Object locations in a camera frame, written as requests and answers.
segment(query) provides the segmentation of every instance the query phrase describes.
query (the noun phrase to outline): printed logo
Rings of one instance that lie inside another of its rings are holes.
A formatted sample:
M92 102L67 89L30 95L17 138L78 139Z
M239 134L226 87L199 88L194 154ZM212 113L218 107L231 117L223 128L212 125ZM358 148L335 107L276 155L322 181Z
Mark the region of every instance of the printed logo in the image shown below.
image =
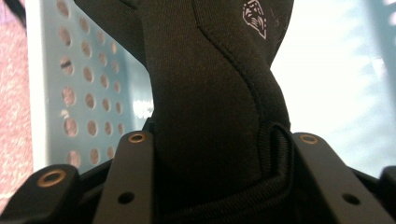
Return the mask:
M251 0L244 4L243 18L245 23L257 30L262 38L267 38L267 19L264 18L262 6L258 0Z

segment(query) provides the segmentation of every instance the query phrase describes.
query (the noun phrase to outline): basket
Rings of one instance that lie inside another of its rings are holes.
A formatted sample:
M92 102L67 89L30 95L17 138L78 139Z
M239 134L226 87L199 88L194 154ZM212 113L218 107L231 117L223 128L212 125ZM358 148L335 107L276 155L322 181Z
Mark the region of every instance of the basket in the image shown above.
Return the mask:
M29 0L26 10L34 170L84 173L151 116L149 74L74 1Z

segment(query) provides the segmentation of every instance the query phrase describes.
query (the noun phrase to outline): white plastic basket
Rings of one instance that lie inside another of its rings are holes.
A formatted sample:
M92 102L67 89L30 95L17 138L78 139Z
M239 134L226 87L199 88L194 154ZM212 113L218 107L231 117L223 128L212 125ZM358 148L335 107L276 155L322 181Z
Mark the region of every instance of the white plastic basket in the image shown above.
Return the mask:
M73 0L29 0L26 10L34 170L86 172L151 115L149 74Z

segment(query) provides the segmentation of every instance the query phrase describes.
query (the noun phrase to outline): pink carpet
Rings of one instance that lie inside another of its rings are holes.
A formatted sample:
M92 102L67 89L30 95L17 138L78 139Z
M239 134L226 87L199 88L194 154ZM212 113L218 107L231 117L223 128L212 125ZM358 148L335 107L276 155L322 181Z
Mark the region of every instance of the pink carpet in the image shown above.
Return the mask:
M26 41L0 0L0 213L33 171Z

